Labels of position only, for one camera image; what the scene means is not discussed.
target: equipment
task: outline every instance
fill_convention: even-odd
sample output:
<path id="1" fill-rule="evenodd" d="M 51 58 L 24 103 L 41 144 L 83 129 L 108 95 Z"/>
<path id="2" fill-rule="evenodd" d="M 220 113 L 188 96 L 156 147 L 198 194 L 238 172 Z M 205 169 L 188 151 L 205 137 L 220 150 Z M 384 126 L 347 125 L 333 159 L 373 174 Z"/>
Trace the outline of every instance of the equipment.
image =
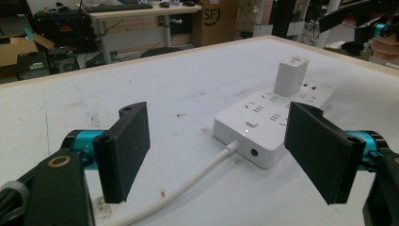
<path id="1" fill-rule="evenodd" d="M 194 3 L 194 1 L 184 1 L 183 3 L 182 3 L 182 6 L 185 6 L 185 7 L 194 7 L 196 4 Z"/>
<path id="2" fill-rule="evenodd" d="M 40 34 L 56 47 L 69 46 L 77 54 L 97 50 L 90 17 L 82 10 L 42 10 L 35 13 Z"/>
<path id="3" fill-rule="evenodd" d="M 94 56 L 93 58 L 91 58 L 90 60 L 86 61 L 85 67 L 92 68 L 92 67 L 97 67 L 97 66 L 101 66 L 104 64 L 105 64 L 104 56 L 102 53 L 100 53 L 100 54 Z"/>
<path id="4" fill-rule="evenodd" d="M 118 5 L 99 5 L 96 7 L 83 5 L 85 11 L 89 13 L 94 12 L 107 12 L 107 11 L 124 11 L 124 10 L 137 10 L 137 9 L 147 9 L 153 8 L 150 4 L 145 3 L 133 3 L 133 4 L 118 4 Z"/>
<path id="5" fill-rule="evenodd" d="M 238 153 L 261 168 L 272 167 L 286 153 L 283 141 L 290 102 L 327 109 L 335 93 L 332 87 L 303 82 L 307 66 L 308 60 L 300 56 L 282 60 L 274 87 L 215 116 L 214 136 L 225 144 L 237 139 Z"/>
<path id="6" fill-rule="evenodd" d="M 291 103 L 285 147 L 327 204 L 346 203 L 357 170 L 376 172 L 363 207 L 366 225 L 399 225 L 399 154 L 373 131 L 343 131 L 323 111 Z"/>
<path id="7" fill-rule="evenodd" d="M 392 33 L 396 33 L 396 39 L 399 41 L 399 23 L 387 24 L 388 16 L 370 20 L 377 6 L 378 2 L 374 0 L 363 0 L 345 5 L 319 20 L 320 32 L 329 30 L 350 16 L 356 19 L 355 44 L 362 45 L 372 36 L 386 38 Z"/>
<path id="8" fill-rule="evenodd" d="M 68 47 L 60 47 L 48 51 L 54 73 L 67 73 L 79 70 L 76 57 Z"/>
<path id="9" fill-rule="evenodd" d="M 122 108 L 107 131 L 71 131 L 59 151 L 2 186 L 0 225 L 94 225 L 83 169 L 98 168 L 105 202 L 126 202 L 149 148 L 146 103 Z"/>
<path id="10" fill-rule="evenodd" d="M 160 2 L 159 7 L 160 8 L 169 8 L 169 2 Z"/>
<path id="11" fill-rule="evenodd" d="M 26 80 L 52 74 L 50 63 L 45 52 L 20 54 L 17 58 L 17 78 Z"/>

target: power outlet socket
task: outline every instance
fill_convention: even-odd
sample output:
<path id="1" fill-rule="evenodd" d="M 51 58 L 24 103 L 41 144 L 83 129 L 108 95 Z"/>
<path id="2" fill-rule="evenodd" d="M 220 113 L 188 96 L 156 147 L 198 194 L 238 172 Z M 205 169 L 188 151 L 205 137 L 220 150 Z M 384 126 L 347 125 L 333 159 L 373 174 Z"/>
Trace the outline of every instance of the power outlet socket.
<path id="1" fill-rule="evenodd" d="M 242 156 L 263 169 L 272 167 L 286 152 L 285 129 L 291 102 L 326 110 L 335 88 L 304 80 L 299 91 L 286 97 L 274 87 L 263 89 L 215 116 L 214 136 L 225 144 L 237 139 Z"/>

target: white table surface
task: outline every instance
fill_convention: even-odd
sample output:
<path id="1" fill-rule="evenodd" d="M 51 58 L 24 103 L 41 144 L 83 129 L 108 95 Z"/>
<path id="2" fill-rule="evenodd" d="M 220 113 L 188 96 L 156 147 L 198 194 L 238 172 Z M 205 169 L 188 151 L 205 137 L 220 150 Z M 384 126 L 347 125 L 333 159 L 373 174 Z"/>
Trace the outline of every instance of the white table surface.
<path id="1" fill-rule="evenodd" d="M 152 146 L 128 201 L 99 211 L 98 173 L 87 171 L 97 224 L 127 216 L 220 152 L 214 115 L 274 84 L 279 62 L 293 55 L 310 60 L 307 78 L 337 88 L 327 119 L 375 130 L 398 152 L 399 71 L 261 37 L 0 86 L 0 185 L 57 151 L 71 130 L 108 129 L 120 108 L 146 101 Z M 271 169 L 236 153 L 136 225 L 363 225 L 373 180 L 358 172 L 348 204 L 328 206 L 289 153 Z"/>

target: power switch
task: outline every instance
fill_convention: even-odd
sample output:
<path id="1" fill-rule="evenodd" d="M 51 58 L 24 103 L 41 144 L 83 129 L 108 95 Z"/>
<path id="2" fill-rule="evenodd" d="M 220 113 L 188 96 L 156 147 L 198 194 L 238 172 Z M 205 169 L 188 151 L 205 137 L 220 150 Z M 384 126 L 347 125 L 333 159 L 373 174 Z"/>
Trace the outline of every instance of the power switch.
<path id="1" fill-rule="evenodd" d="M 258 126 L 258 123 L 256 121 L 247 121 L 246 124 L 252 128 L 255 128 L 256 126 Z"/>

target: wire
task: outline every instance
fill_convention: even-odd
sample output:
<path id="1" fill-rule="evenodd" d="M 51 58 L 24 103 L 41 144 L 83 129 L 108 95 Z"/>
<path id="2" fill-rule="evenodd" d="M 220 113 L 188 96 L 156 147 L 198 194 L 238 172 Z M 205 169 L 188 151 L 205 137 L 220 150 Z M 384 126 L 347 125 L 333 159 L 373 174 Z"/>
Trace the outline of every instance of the wire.
<path id="1" fill-rule="evenodd" d="M 34 172 L 35 168 L 20 177 L 18 181 L 29 187 L 32 183 Z M 21 196 L 14 190 L 2 190 L 0 192 L 0 218 L 2 218 L 6 213 L 12 212 L 14 209 L 21 206 L 21 203 L 19 203 L 20 198 Z"/>
<path id="2" fill-rule="evenodd" d="M 134 57 L 134 56 L 137 56 L 137 55 L 141 55 L 141 54 L 143 54 L 143 53 L 146 52 L 146 51 L 149 51 L 149 50 L 151 50 L 151 49 L 154 49 L 156 46 L 158 46 L 158 45 L 160 45 L 160 44 L 162 44 L 162 42 L 158 42 L 158 43 L 156 43 L 155 45 L 153 45 L 152 47 L 150 47 L 150 48 L 148 48 L 148 49 L 146 49 L 146 50 L 136 52 L 136 53 L 131 54 L 131 55 L 129 55 L 129 56 L 124 56 L 124 57 L 112 57 L 112 60 L 113 60 L 113 61 L 128 60 L 128 58 Z"/>
<path id="3" fill-rule="evenodd" d="M 211 161 L 209 161 L 207 165 L 202 167 L 196 174 L 194 174 L 190 179 L 188 179 L 188 181 L 179 186 L 176 190 L 167 195 L 165 198 L 162 198 L 158 202 L 155 202 L 152 205 L 150 205 L 149 207 L 141 211 L 138 211 L 136 213 L 133 213 L 131 216 L 128 216 L 127 218 L 120 219 L 108 226 L 130 225 L 161 210 L 165 206 L 175 201 L 179 196 L 183 195 L 184 192 L 186 192 L 190 187 L 192 187 L 196 182 L 198 182 L 217 164 L 221 163 L 227 156 L 235 153 L 235 151 L 240 146 L 241 146 L 240 142 L 234 140 L 232 143 L 227 145 L 226 148 L 221 153 L 219 153 Z"/>
<path id="4" fill-rule="evenodd" d="M 104 33 L 108 32 L 110 29 L 114 28 L 115 26 L 117 26 L 118 24 L 122 23 L 124 21 L 124 18 L 121 19 L 120 21 L 118 21 L 116 24 L 113 24 L 112 26 L 108 27 Z"/>
<path id="5" fill-rule="evenodd" d="M 246 13 L 246 11 L 244 10 L 244 8 L 241 7 L 241 6 L 239 6 L 239 8 L 241 9 L 240 11 L 244 14 L 244 16 L 246 16 L 246 18 L 247 18 L 247 20 L 249 21 L 249 23 L 250 23 L 251 25 L 255 25 L 255 23 L 253 23 L 253 22 L 249 19 L 249 16 L 247 15 L 247 13 Z"/>

